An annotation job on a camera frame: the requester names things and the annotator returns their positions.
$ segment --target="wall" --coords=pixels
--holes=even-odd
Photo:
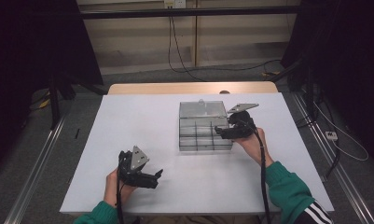
[[[80,10],[135,10],[164,8],[163,1],[142,0],[79,0]],[[194,7],[265,7],[298,5],[298,0],[187,0],[187,8]],[[246,16],[210,16],[210,17],[176,17],[173,18],[177,43],[183,61],[188,66],[213,65],[221,63],[250,62],[240,56],[232,60],[232,53],[227,58],[213,60],[213,49],[221,49],[227,54],[227,49],[252,47],[256,51],[256,44],[285,43],[276,53],[255,55],[254,62],[279,58],[284,52],[290,38],[296,15],[246,15]],[[169,48],[170,20],[169,18],[138,18],[85,20],[91,44],[96,52],[99,65],[102,68],[125,66],[125,61],[141,54],[155,52],[158,58],[154,61],[166,63],[166,53]],[[173,61],[178,57],[172,53]],[[109,71],[102,69],[102,73],[115,73],[117,69]]]

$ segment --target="hand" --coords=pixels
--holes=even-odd
[[[269,155],[268,147],[266,146],[266,139],[265,139],[265,133],[263,132],[263,129],[257,128],[257,132],[259,134],[259,137],[262,141],[262,144],[265,148],[265,165],[266,167],[270,166],[273,163],[273,159]],[[253,133],[250,136],[246,138],[237,138],[233,139],[233,141],[239,143],[247,152],[247,154],[254,159],[259,165],[261,165],[261,149],[259,145],[258,138]]]
[[[105,183],[104,201],[113,207],[117,207],[117,172],[118,168],[107,176]],[[123,182],[120,180],[119,187],[122,188],[122,185]],[[129,197],[135,189],[137,189],[137,187],[131,187],[129,185],[123,186],[120,192],[122,204],[125,204],[129,200]]]

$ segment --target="white table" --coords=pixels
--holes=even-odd
[[[334,211],[312,159],[280,93],[107,95],[65,196],[61,212],[90,212],[103,199],[105,177],[121,150],[142,149],[144,173],[163,169],[156,189],[138,189],[124,207],[134,215],[225,215],[264,212],[260,167],[237,144],[230,152],[181,153],[180,102],[259,103],[248,110],[266,133],[271,156],[301,177],[326,211]],[[270,204],[271,211],[279,211]]]

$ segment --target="green sleeve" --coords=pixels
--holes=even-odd
[[[83,215],[74,221],[74,224],[117,224],[117,209],[105,203],[99,202],[91,213]]]
[[[266,170],[271,202],[282,209],[282,223],[294,223],[297,217],[314,202],[308,186],[277,161]]]

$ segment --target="electrical cable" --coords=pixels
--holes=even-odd
[[[303,91],[305,92],[304,95],[303,95],[303,98],[306,98],[306,91],[305,90],[303,90]],[[323,96],[323,93],[320,89],[320,92],[319,92],[317,100],[316,100],[316,104],[320,105],[323,101],[324,101],[324,96]],[[303,119],[299,119],[299,120],[295,121],[295,123],[297,124],[297,128],[300,129],[300,128],[309,126],[311,124],[314,124],[314,122],[318,120],[318,116],[319,116],[319,112],[317,110],[315,110],[315,111],[313,111],[312,116],[308,115],[308,116],[304,117]],[[307,122],[303,125],[298,125],[302,120],[307,119],[307,118],[311,118],[309,122]]]
[[[39,107],[36,107],[36,108],[30,108],[30,112],[29,113],[33,113],[33,112],[35,112],[37,110],[44,109],[45,107],[47,107],[49,105],[51,105],[50,100],[49,100],[49,102],[46,105],[39,106]]]
[[[253,134],[256,135],[256,138],[258,139],[258,142],[259,142],[259,148],[260,148],[260,153],[261,153],[261,191],[262,191],[262,198],[263,198],[263,203],[264,203],[264,206],[265,206],[265,216],[266,216],[266,219],[268,220],[268,224],[271,224],[271,221],[270,221],[270,210],[269,210],[269,203],[268,203],[268,194],[266,192],[266,158],[265,158],[265,146],[263,145],[262,143],[262,140],[259,136],[259,133],[258,133],[258,130],[256,128],[256,126],[254,125],[254,127],[251,127],[250,124],[248,122],[245,122],[241,119],[239,119],[239,121],[241,121],[242,123],[244,123],[245,125],[247,125],[252,131],[253,131]]]
[[[285,6],[288,7],[288,0],[285,0]],[[288,13],[285,14],[286,17],[286,23],[288,25],[288,33],[291,36],[291,29],[289,29],[289,19],[288,19]]]
[[[305,116],[304,118],[294,120],[295,124],[300,124],[303,120],[307,119],[309,116]]]
[[[341,149],[340,147],[338,147],[338,146],[335,144],[335,141],[334,141],[334,140],[332,140],[332,143],[334,144],[334,146],[335,146],[338,150],[340,150],[341,152],[343,152],[344,154],[346,154],[347,156],[349,156],[349,157],[351,157],[351,158],[353,158],[353,159],[355,159],[355,160],[358,160],[358,161],[366,161],[366,160],[369,158],[369,155],[368,155],[368,154],[367,154],[367,157],[364,158],[364,159],[357,158],[357,157],[353,156],[352,154],[350,154],[350,153],[344,151],[344,150]]]
[[[350,135],[348,135],[346,132],[344,132],[341,128],[339,128],[338,126],[336,126],[331,120],[329,120],[329,118],[326,117],[326,115],[323,113],[323,111],[317,106],[316,103],[314,103],[315,106],[317,107],[317,109],[319,110],[319,112],[324,116],[324,118],[334,127],[336,128],[337,130],[341,131],[342,133],[344,133],[347,137],[349,137],[350,139],[352,139],[358,146],[360,146],[364,151],[365,153],[367,154],[367,158],[369,157],[369,154],[367,153],[367,150],[360,144],[358,143],[355,139],[353,139]]]
[[[266,71],[266,64],[268,63],[274,63],[274,62],[279,62],[280,59],[274,59],[274,60],[269,60],[269,61],[266,61],[262,64],[259,64],[259,65],[255,65],[255,66],[251,66],[251,67],[245,67],[245,68],[193,68],[193,69],[186,69],[186,67],[184,66],[184,63],[183,63],[183,60],[182,60],[182,57],[181,57],[181,53],[180,53],[180,50],[178,48],[178,41],[177,41],[177,37],[176,37],[176,33],[175,33],[175,25],[174,25],[174,20],[173,20],[173,17],[170,17],[170,23],[171,23],[171,27],[170,27],[170,41],[169,41],[169,50],[168,50],[168,63],[169,63],[169,66],[170,68],[176,72],[176,73],[189,73],[189,72],[193,72],[193,71],[201,71],[201,70],[217,70],[217,71],[245,71],[245,70],[251,70],[251,69],[255,69],[255,68],[258,68],[258,67],[261,67],[261,66],[264,66],[265,68],[265,71]],[[183,65],[183,68],[184,70],[183,71],[179,71],[179,70],[176,70],[172,67],[172,64],[170,62],[170,49],[171,49],[171,46],[172,46],[172,24],[173,24],[173,36],[174,36],[174,40],[175,40],[175,44],[177,46],[177,52],[178,52],[178,56],[180,58],[180,61],[181,61],[181,64]]]
[[[184,62],[183,62],[183,59],[181,57],[181,53],[180,53],[180,49],[178,48],[178,41],[177,41],[177,37],[176,37],[176,34],[175,34],[175,25],[174,25],[174,19],[173,17],[170,17],[169,18],[169,23],[170,23],[170,41],[169,41],[169,53],[168,53],[168,60],[169,60],[169,66],[172,68],[173,71],[175,71],[172,67],[172,64],[170,63],[170,49],[172,47],[172,24],[173,24],[173,35],[174,35],[174,40],[175,40],[175,45],[177,46],[177,52],[178,52],[178,56],[180,58],[180,61],[181,61],[181,64],[183,65],[183,68],[185,69],[185,71],[187,72],[187,74],[190,76],[190,77],[193,77],[199,81],[202,81],[202,82],[206,82],[206,80],[203,80],[201,78],[198,78],[198,77],[194,77],[192,76],[189,71],[186,69],[186,67],[184,66]]]
[[[45,91],[45,93],[42,96],[40,96],[38,99],[36,99],[33,102],[31,102],[30,105],[35,105],[36,103],[38,103],[39,101],[41,101],[42,99],[44,99],[47,96],[48,92],[49,92],[49,90]]]
[[[264,78],[263,78],[262,81],[268,81],[269,77],[274,77],[276,75],[279,75],[279,73],[280,73],[280,72],[277,72],[277,73],[268,72],[268,70],[266,69],[266,63],[263,63],[263,70],[264,70],[264,73],[262,73],[262,76]]]
[[[324,99],[323,99],[323,102],[324,102],[324,105],[326,106],[326,110],[327,110],[328,113],[329,113],[329,117],[331,118],[332,123],[335,124],[335,120],[334,120],[334,118],[333,118],[333,116],[332,116],[332,111],[331,111],[331,109],[329,108],[329,106],[328,106],[328,104],[326,103],[326,101],[324,101]],[[332,131],[332,127],[329,125],[328,120],[326,120],[326,123],[327,123],[327,125],[328,125],[328,127],[329,127],[329,130]],[[337,129],[334,129],[334,132],[335,132],[335,134],[336,134],[337,136],[339,136],[339,135],[338,135],[338,130],[337,130]],[[331,167],[329,168],[329,170],[326,172],[326,179],[329,178],[329,176],[331,175],[332,171],[335,169],[335,167],[338,165],[338,163],[339,163],[339,161],[340,161],[340,150],[338,149],[339,144],[340,144],[340,142],[339,142],[339,139],[338,139],[338,141],[336,142],[335,159],[333,160],[332,165],[331,165]]]
[[[124,220],[123,220],[123,210],[122,210],[122,197],[121,197],[121,191],[123,189],[123,186],[125,186],[125,184],[122,185],[121,188],[119,188],[119,182],[120,182],[120,168],[122,167],[122,161],[120,161],[118,163],[118,171],[117,171],[117,212],[118,212],[118,221],[119,221],[119,224],[124,224]]]

